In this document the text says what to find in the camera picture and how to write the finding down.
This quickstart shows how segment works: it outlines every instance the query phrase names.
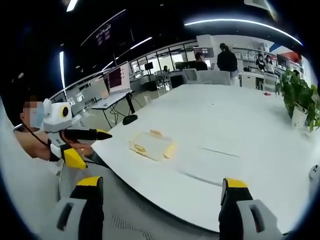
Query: face mask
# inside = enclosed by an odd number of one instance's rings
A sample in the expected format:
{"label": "face mask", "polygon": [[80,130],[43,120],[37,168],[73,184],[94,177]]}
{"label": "face mask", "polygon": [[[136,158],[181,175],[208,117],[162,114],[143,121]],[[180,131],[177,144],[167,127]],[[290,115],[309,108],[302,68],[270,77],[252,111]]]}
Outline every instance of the face mask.
{"label": "face mask", "polygon": [[44,120],[44,104],[37,102],[36,108],[30,108],[30,125],[34,128],[40,128]]}

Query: dark shirt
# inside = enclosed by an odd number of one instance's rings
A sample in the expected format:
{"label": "dark shirt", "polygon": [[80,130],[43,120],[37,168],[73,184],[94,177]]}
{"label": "dark shirt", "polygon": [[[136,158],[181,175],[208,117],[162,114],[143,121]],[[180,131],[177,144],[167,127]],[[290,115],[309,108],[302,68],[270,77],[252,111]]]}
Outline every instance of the dark shirt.
{"label": "dark shirt", "polygon": [[265,70],[265,62],[264,61],[259,61],[258,59],[255,61],[255,65],[258,66],[259,70]]}
{"label": "dark shirt", "polygon": [[203,62],[203,61],[195,61],[192,64],[192,68],[196,69],[197,71],[208,70],[207,64],[205,62]]}
{"label": "dark shirt", "polygon": [[217,65],[221,71],[236,71],[238,69],[236,55],[231,51],[220,52],[218,54]]}

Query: white pot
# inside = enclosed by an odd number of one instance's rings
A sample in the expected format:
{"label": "white pot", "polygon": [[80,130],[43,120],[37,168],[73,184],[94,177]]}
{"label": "white pot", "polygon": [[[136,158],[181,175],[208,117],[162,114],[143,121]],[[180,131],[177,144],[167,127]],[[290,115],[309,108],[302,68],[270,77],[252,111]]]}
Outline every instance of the white pot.
{"label": "white pot", "polygon": [[304,108],[295,106],[291,119],[291,125],[296,129],[302,128],[305,125],[307,116],[307,111]]}

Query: potted plant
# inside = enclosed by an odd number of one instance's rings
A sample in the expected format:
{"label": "potted plant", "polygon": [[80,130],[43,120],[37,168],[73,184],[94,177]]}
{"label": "potted plant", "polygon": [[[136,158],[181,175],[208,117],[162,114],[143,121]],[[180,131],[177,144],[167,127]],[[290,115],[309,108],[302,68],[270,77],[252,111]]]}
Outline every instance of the potted plant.
{"label": "potted plant", "polygon": [[307,125],[310,132],[320,127],[320,97],[316,86],[309,87],[306,81],[287,70],[276,88],[282,93],[292,125]]}

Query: black ceiling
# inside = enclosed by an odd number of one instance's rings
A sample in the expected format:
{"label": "black ceiling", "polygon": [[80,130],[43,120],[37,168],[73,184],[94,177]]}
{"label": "black ceiling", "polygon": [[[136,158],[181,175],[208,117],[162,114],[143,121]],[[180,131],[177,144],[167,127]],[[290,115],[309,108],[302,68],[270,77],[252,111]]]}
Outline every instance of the black ceiling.
{"label": "black ceiling", "polygon": [[[245,5],[243,0],[197,0],[191,3],[173,0],[78,0],[71,12],[66,12],[67,7],[61,0],[48,1],[45,7],[43,1],[25,2],[14,11],[17,19],[22,21],[15,21],[7,30],[13,40],[7,43],[10,71],[6,77],[10,80],[25,72],[37,91],[39,83],[44,85],[44,95],[61,89],[60,51],[65,52],[66,85],[101,70],[113,60],[113,54],[117,57],[147,37],[153,38],[122,55],[119,61],[130,61],[166,45],[195,39],[200,34],[252,36],[304,52],[301,46],[283,34],[252,24],[225,22],[184,26],[184,23],[202,19],[250,19],[278,27],[299,38],[288,20],[278,18],[275,22],[266,10]],[[88,40],[81,46],[95,29],[124,9],[126,11],[117,20],[110,42],[97,47],[94,40]]]}

